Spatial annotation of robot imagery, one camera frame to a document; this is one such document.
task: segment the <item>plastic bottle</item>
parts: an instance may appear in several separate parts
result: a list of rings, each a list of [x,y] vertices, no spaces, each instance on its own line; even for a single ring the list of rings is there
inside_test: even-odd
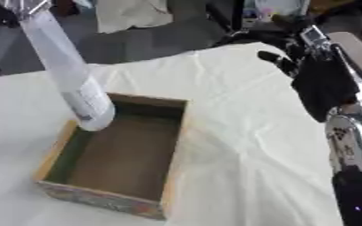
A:
[[[115,107],[53,15],[41,11],[20,24],[79,126],[87,131],[108,126]]]

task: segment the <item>wooden box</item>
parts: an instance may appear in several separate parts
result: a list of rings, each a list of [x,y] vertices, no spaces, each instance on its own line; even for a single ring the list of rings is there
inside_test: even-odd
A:
[[[70,121],[35,180],[60,200],[164,219],[168,171],[185,101],[110,94],[117,115],[99,132]]]

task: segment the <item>gray carpet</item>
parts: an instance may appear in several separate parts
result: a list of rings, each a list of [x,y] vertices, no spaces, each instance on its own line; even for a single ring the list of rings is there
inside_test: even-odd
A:
[[[96,33],[93,11],[59,19],[59,22],[88,63],[132,62],[206,49],[218,41],[224,31],[206,19],[204,3],[205,0],[169,0],[173,23],[113,34]],[[352,32],[362,39],[359,15],[332,18],[323,28],[326,32]],[[0,67],[3,75],[43,69],[22,32],[4,27],[0,27]]]

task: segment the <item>metal robotic arm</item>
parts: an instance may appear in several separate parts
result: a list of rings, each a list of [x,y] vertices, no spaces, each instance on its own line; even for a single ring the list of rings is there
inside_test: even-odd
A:
[[[362,226],[362,70],[311,22],[301,19],[286,25],[279,17],[274,21],[289,35],[262,41],[284,50],[289,58],[263,51],[259,57],[292,77],[305,109],[325,123],[343,223]]]

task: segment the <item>white tablecloth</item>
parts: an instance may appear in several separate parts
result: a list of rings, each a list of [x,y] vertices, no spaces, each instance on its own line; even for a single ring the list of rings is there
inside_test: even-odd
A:
[[[167,222],[53,200],[31,176],[71,116],[46,72],[0,78],[0,226],[341,225],[323,126],[260,44],[92,65],[108,91],[191,100]]]

